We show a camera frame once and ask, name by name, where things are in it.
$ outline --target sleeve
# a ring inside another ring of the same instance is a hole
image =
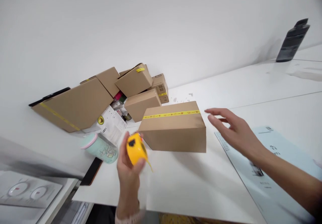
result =
[[[117,212],[115,212],[115,224],[138,224],[143,219],[145,211],[140,210],[138,213],[136,213],[133,216],[130,216],[128,219],[124,219],[124,220],[118,219],[116,213]]]

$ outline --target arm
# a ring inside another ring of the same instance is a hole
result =
[[[322,183],[269,150],[249,158],[311,215],[322,197]]]
[[[126,142],[129,137],[127,132],[120,146],[117,160],[117,172],[120,180],[120,197],[115,215],[115,223],[138,223],[143,217],[140,212],[138,191],[140,187],[139,174],[142,171],[145,160],[140,159],[136,165],[132,165],[126,150]]]
[[[282,189],[313,216],[322,198],[322,183],[266,149],[252,132],[247,122],[228,109],[212,108],[208,120],[222,137],[237,151],[269,175]]]

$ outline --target bottle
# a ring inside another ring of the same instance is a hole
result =
[[[304,39],[310,25],[307,24],[308,18],[298,21],[294,28],[289,30],[278,53],[276,62],[287,62],[293,59],[301,42]]]

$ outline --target black phone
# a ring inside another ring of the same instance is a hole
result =
[[[64,88],[64,89],[62,89],[62,90],[56,91],[56,92],[54,92],[54,93],[52,93],[52,94],[50,94],[50,95],[48,95],[48,96],[43,97],[43,98],[42,98],[41,100],[39,100],[39,101],[36,101],[36,102],[34,102],[34,103],[29,104],[28,106],[33,107],[33,106],[35,106],[35,105],[37,105],[37,104],[39,104],[39,103],[41,103],[41,102],[43,102],[43,101],[45,101],[45,100],[48,100],[48,99],[50,99],[50,98],[52,98],[52,97],[54,97],[54,96],[56,96],[56,95],[59,95],[59,94],[61,94],[61,93],[66,92],[66,91],[68,91],[68,90],[70,90],[70,87],[66,87],[66,88]]]
[[[95,175],[97,174],[102,162],[103,161],[100,160],[99,158],[94,159],[90,168],[86,172],[83,180],[81,181],[80,185],[91,185],[92,184],[92,182],[95,178]]]

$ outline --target white device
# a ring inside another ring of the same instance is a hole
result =
[[[0,171],[0,205],[47,208],[61,188],[47,180]]]

